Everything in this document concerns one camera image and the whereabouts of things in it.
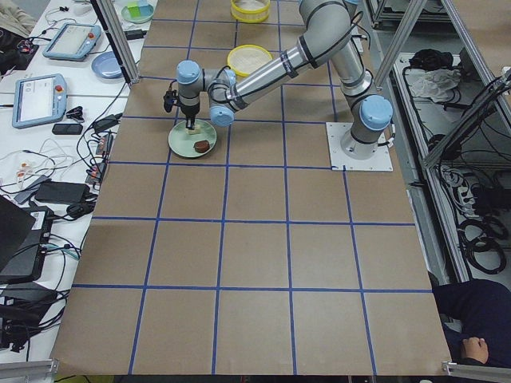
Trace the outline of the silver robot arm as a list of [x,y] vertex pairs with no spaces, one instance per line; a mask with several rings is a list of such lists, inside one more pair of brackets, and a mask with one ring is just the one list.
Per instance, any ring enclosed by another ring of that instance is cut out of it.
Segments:
[[288,49],[280,50],[268,63],[236,81],[233,71],[206,69],[196,61],[181,61],[176,80],[164,96],[164,107],[177,106],[188,130],[196,127],[202,97],[209,102],[210,120],[229,126],[235,114],[286,83],[297,84],[309,72],[332,69],[351,112],[352,126],[343,137],[348,154],[376,147],[394,111],[391,103],[377,94],[374,77],[364,65],[354,41],[356,19],[362,16],[356,1],[300,1],[301,35]]

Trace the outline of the seated person's hand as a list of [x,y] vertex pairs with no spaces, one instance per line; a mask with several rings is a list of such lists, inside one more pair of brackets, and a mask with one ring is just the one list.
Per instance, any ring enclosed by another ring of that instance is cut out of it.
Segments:
[[489,349],[484,338],[467,338],[461,342],[461,359],[484,365],[489,359]]

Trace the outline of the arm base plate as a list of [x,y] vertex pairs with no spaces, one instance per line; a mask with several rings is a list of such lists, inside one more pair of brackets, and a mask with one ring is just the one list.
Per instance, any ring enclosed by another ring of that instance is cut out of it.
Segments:
[[351,135],[352,123],[327,122],[327,141],[331,170],[347,172],[392,172],[390,149],[383,144],[384,134],[377,143],[362,144]]

